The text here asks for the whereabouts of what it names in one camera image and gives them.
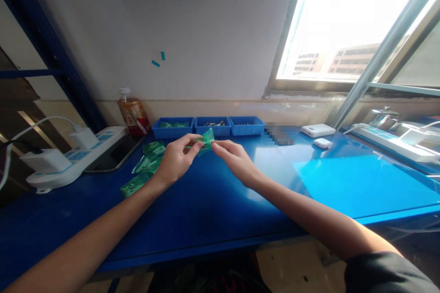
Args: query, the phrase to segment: blue bin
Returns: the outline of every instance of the blue bin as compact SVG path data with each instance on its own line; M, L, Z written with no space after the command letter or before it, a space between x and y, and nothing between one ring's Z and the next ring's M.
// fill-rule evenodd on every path
M215 122L216 124L221 121L225 122L224 126L204 126L206 123ZM231 124L227 117L197 117L196 118L196 133L203 135L212 128L214 136L228 136L231 131Z
M160 123L162 121L173 123L184 123L188 122L188 127L168 127L161 128ZM194 130L194 118L193 117L174 117L174 118L159 118L158 121L152 127L154 136L156 139L167 139L167 138L180 138L188 133L193 133Z
M255 116L229 117L232 135L261 135L264 131L264 122Z

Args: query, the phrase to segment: black sleeve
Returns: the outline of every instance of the black sleeve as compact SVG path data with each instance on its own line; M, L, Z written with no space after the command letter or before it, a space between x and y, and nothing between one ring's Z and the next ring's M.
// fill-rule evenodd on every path
M391 252L349 259L345 283L347 293L440 293L410 261Z

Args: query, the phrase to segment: white cable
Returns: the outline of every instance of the white cable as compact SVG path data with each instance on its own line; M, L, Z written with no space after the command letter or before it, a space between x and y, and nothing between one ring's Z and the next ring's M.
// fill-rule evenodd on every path
M405 232L405 233L433 233L433 232L440 232L440 228L437 229L402 229L402 228L395 228L395 227L387 227L388 229Z
M436 124L440 124L440 121L436 121L436 122L430 123L429 125L426 125L426 126L423 126L423 127L420 127L420 128L428 128L428 127L434 126Z
M368 125L368 124L364 124L364 123L353 124L353 126L352 126L349 130L346 130L346 131L344 132L344 135L347 134L347 133L350 133L352 130L355 130L355 129L358 128L358 127L369 128L370 125Z
M70 122L72 124L72 126L75 128L75 130L78 128L78 125L76 125L73 121L71 121L68 118L60 117L60 116L50 116L50 117L46 117L44 119L41 119L39 122L36 122L32 126L26 128L24 131L18 133L17 135L15 135L12 138L12 140L16 140L17 138L19 138L23 134L26 134L27 132L32 130L34 127L36 127L39 124L41 124L42 122L44 122L46 120L49 120L49 119L53 119L53 118L60 118L60 119L67 120L68 122ZM3 186L5 185L5 183L6 183L7 179L8 179L9 166L11 165L11 149L12 149L12 143L6 147L6 161L5 161L5 168L3 169L3 177L1 178L1 181L0 181L0 190L3 188Z

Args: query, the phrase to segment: green packet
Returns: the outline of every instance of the green packet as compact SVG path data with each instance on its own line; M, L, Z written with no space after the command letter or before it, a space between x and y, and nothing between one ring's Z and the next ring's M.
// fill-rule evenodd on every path
M162 156L154 156L150 158L148 156L142 156L141 160L137 163L135 168L132 170L132 174L137 174L140 172L148 171L150 173L156 173L157 168L159 168L160 162L162 161Z
M150 179L150 175L147 172L140 173L132 178L126 184L119 188L124 198L130 197L136 191L143 187L143 185Z
M202 137L194 139L194 143L203 142L203 147L198 152L198 157L203 155L205 152L212 150L212 141L214 141L214 132L212 131L212 128L207 130Z
M171 128L171 127L189 127L189 122L185 121L184 123L169 123L166 121L161 121L160 128Z
M145 156L151 158L152 155L161 155L165 152L165 144L162 140L154 141L142 146L142 152Z

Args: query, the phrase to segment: bottle label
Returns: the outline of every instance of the bottle label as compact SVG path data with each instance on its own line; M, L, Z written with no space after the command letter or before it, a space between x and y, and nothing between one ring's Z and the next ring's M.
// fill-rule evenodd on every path
M140 101L118 104L131 135L147 135L151 131L150 122Z

